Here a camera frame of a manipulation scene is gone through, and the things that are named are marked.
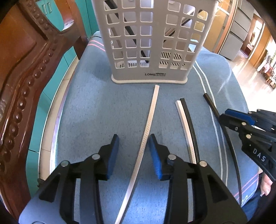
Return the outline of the right hand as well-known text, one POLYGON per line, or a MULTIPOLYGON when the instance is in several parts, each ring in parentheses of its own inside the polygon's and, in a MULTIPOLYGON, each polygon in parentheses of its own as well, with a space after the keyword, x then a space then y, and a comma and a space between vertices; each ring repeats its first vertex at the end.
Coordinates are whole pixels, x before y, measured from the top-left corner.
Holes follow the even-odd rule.
POLYGON ((271 191, 271 185, 273 184, 272 180, 263 172, 262 181, 261 181, 261 194, 260 196, 267 196, 271 191))

